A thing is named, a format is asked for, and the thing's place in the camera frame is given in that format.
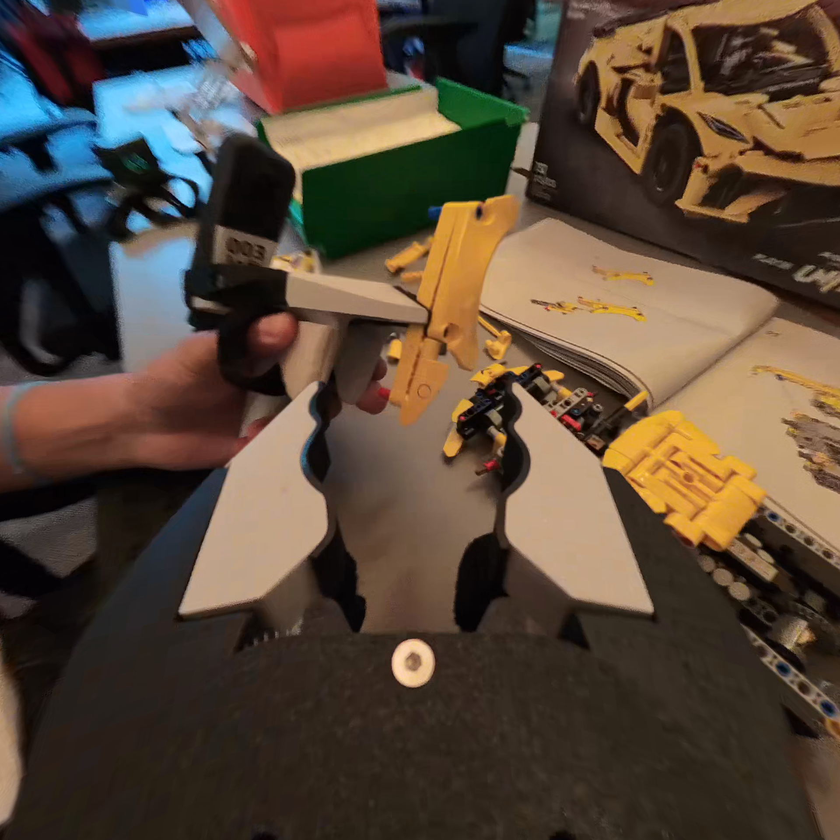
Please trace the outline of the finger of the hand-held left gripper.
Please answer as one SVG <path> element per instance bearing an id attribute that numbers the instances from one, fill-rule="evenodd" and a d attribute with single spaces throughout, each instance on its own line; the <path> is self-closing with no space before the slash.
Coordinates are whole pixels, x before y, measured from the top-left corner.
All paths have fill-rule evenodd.
<path id="1" fill-rule="evenodd" d="M 326 312 L 352 319 L 426 325 L 429 312 L 402 288 L 376 280 L 288 272 L 289 309 Z"/>

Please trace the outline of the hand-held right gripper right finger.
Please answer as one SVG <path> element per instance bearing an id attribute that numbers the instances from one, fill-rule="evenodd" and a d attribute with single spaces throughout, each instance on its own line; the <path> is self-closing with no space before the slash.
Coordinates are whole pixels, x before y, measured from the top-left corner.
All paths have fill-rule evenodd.
<path id="1" fill-rule="evenodd" d="M 589 615 L 653 622 L 601 462 L 522 385 L 506 383 L 502 394 L 497 513 L 458 566 L 456 626 L 477 631 L 498 603 L 540 634 L 565 634 Z"/>

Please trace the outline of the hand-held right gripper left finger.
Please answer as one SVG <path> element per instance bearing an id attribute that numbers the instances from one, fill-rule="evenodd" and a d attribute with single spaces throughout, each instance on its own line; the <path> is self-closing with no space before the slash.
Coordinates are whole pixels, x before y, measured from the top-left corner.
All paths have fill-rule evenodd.
<path id="1" fill-rule="evenodd" d="M 248 612 L 289 632 L 331 600 L 361 629 L 355 561 L 323 487 L 331 402 L 324 383 L 308 385 L 229 462 L 180 617 Z"/>

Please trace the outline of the yellow curved liftarm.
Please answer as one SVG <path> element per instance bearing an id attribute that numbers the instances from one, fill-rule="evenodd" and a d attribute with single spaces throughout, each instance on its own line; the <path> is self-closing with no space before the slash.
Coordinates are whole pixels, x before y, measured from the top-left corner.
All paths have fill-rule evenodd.
<path id="1" fill-rule="evenodd" d="M 404 247 L 394 256 L 387 259 L 385 261 L 385 268 L 392 275 L 403 273 L 409 266 L 427 257 L 433 243 L 433 236 L 413 241 L 410 245 Z"/>

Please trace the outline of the small yellow curved panel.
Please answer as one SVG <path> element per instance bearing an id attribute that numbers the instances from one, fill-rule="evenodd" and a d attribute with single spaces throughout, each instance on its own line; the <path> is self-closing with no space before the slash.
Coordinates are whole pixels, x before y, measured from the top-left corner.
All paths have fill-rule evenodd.
<path id="1" fill-rule="evenodd" d="M 443 348 L 420 326 L 413 325 L 406 331 L 389 396 L 389 403 L 398 408 L 401 426 L 414 425 L 445 384 L 448 365 L 439 359 Z"/>

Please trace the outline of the yellow wheel arch panel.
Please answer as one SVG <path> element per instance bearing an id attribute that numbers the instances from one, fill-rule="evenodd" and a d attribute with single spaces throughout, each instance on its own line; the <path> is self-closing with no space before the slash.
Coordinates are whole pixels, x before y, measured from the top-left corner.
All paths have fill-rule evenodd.
<path id="1" fill-rule="evenodd" d="M 476 366 L 477 319 L 487 270 L 519 212 L 520 200 L 511 194 L 442 206 L 416 291 L 427 323 L 407 328 L 405 352 L 431 340 L 443 345 L 462 370 Z"/>

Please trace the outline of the instruction booklet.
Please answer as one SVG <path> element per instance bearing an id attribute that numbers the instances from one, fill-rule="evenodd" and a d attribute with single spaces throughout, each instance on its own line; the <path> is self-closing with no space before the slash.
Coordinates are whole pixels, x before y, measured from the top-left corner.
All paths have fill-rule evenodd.
<path id="1" fill-rule="evenodd" d="M 838 335 L 777 316 L 766 290 L 610 245 L 560 220 L 506 237 L 482 311 L 546 353 L 676 410 L 757 471 L 783 512 L 838 549 Z"/>

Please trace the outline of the grey desk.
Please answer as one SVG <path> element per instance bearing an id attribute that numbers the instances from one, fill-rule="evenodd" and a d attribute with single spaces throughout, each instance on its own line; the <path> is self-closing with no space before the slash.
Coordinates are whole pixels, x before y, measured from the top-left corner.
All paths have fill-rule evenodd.
<path id="1" fill-rule="evenodd" d="M 137 371 L 189 334 L 182 271 L 194 226 L 142 232 L 110 247 L 123 366 Z M 383 260 L 403 240 L 339 260 L 347 277 L 384 281 Z M 448 416 L 468 391 L 471 372 L 455 365 L 434 404 L 411 427 L 388 409 L 368 417 L 345 409 L 329 430 L 329 493 L 347 548 L 359 563 L 367 598 L 364 630 L 454 631 L 456 566 L 467 543 L 490 529 L 495 508 L 489 477 L 471 477 L 471 462 L 447 466 L 440 448 Z M 816 809 L 825 838 L 838 838 L 838 748 L 795 738 L 794 769 Z"/>

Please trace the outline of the person's left hand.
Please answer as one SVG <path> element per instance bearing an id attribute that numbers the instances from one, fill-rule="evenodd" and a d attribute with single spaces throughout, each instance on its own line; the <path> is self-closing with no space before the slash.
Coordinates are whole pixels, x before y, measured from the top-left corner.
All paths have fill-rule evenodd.
<path id="1" fill-rule="evenodd" d="M 143 371 L 127 375 L 123 464 L 171 471 L 225 466 L 272 421 L 243 425 L 246 392 L 223 377 L 216 332 L 196 332 Z"/>

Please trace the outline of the black device green display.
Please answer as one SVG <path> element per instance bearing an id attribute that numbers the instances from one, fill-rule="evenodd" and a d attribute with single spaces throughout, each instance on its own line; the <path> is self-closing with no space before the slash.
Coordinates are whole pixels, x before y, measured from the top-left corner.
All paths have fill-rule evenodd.
<path id="1" fill-rule="evenodd" d="M 113 241 L 124 243 L 134 236 L 132 215 L 142 216 L 153 228 L 169 228 L 193 220 L 201 209 L 198 184 L 165 171 L 145 138 L 111 148 L 97 145 L 93 152 L 120 190 L 108 218 Z"/>

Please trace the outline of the black perforated foam pad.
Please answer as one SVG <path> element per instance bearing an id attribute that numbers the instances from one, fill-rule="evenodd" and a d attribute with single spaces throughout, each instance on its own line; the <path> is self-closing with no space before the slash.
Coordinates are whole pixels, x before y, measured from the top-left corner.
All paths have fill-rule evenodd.
<path id="1" fill-rule="evenodd" d="M 2 643 L 26 739 L 99 607 L 208 471 L 131 469 L 2 495 Z"/>

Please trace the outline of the green storage bin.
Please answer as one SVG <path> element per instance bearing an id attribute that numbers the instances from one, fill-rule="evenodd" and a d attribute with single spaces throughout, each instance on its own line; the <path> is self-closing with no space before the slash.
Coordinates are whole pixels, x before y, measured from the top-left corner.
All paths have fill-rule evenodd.
<path id="1" fill-rule="evenodd" d="M 506 191 L 520 131 L 529 119 L 526 108 L 444 78 L 430 85 L 389 71 L 387 80 L 385 91 L 365 98 L 407 86 L 436 88 L 438 111 L 460 130 L 305 172 L 301 203 L 293 188 L 290 223 L 328 259 L 421 231 L 430 225 L 430 206 L 484 201 Z"/>

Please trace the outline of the white paper sheets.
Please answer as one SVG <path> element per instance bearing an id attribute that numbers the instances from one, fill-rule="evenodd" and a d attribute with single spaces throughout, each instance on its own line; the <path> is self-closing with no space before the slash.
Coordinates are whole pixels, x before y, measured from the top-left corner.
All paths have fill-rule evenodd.
<path id="1" fill-rule="evenodd" d="M 438 111 L 438 91 L 429 86 L 266 117 L 260 127 L 268 145 L 291 163 L 300 203 L 305 172 L 460 130 Z"/>

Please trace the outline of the partly built yellow toy car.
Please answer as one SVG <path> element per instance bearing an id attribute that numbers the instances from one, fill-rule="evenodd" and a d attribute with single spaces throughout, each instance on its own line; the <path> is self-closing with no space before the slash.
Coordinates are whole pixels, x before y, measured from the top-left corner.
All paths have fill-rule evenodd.
<path id="1" fill-rule="evenodd" d="M 682 413 L 636 417 L 646 392 L 607 413 L 595 393 L 571 390 L 563 373 L 540 363 L 494 363 L 470 380 L 476 389 L 451 414 L 447 460 L 471 439 L 488 437 L 492 455 L 476 473 L 500 473 L 507 441 L 502 388 L 522 386 L 698 551 L 701 570 L 728 598 L 782 687 L 795 725 L 809 737 L 824 730 L 838 742 L 838 686 L 809 676 L 805 662 L 810 648 L 838 657 L 838 546 L 772 500 L 756 483 L 756 469 L 721 455 Z"/>

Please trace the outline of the yellow rod with connector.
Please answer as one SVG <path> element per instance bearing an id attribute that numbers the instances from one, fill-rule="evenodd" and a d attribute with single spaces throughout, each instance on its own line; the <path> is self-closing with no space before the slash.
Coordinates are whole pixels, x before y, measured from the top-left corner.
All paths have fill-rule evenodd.
<path id="1" fill-rule="evenodd" d="M 494 362 L 503 362 L 507 358 L 508 351 L 512 345 L 511 333 L 507 330 L 499 329 L 493 322 L 481 314 L 478 316 L 477 321 L 479 326 L 488 333 L 488 338 L 484 344 L 484 351 L 487 357 Z"/>

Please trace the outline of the orange felt tote bag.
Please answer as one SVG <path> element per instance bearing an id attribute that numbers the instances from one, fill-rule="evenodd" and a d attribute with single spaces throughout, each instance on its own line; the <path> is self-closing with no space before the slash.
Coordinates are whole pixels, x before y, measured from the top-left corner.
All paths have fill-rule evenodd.
<path id="1" fill-rule="evenodd" d="M 245 55 L 231 81 L 270 115 L 387 89 L 375 1 L 221 1 L 210 6 Z"/>

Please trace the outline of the black office chair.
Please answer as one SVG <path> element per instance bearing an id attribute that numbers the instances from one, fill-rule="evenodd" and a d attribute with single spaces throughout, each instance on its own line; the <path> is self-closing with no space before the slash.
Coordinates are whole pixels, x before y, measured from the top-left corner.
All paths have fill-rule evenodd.
<path id="1" fill-rule="evenodd" d="M 106 306 L 97 310 L 42 225 L 46 208 L 56 207 L 79 236 L 90 233 L 71 197 L 112 184 L 112 176 L 100 164 L 60 168 L 51 156 L 48 143 L 56 133 L 96 126 L 94 114 L 69 108 L 51 121 L 36 122 L 2 134 L 2 154 L 10 150 L 20 152 L 30 161 L 30 169 L 25 178 L 2 176 L 1 341 L 12 359 L 36 376 L 57 376 L 90 354 L 104 355 L 110 361 L 121 358 L 111 270 L 105 270 L 99 283 Z M 74 319 L 77 343 L 70 347 L 68 356 L 57 355 L 55 361 L 43 361 L 35 356 L 25 345 L 21 332 L 25 283 L 33 278 L 51 288 Z"/>

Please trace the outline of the blue-grey wristband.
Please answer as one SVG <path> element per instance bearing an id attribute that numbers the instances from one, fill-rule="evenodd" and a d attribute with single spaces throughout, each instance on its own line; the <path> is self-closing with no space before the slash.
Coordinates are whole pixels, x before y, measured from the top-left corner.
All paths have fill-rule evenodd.
<path id="1" fill-rule="evenodd" d="M 20 454 L 15 431 L 16 411 L 21 400 L 35 388 L 44 385 L 42 381 L 27 381 L 12 385 L 1 409 L 1 450 L 5 465 L 15 477 L 24 478 L 34 485 L 44 483 L 42 476 L 33 471 Z"/>

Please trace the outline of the toy car set box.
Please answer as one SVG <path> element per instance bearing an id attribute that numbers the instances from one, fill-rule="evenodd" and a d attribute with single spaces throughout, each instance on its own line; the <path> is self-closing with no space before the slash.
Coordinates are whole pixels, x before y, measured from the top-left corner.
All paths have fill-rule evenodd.
<path id="1" fill-rule="evenodd" d="M 564 2 L 528 197 L 838 310 L 838 2 Z"/>

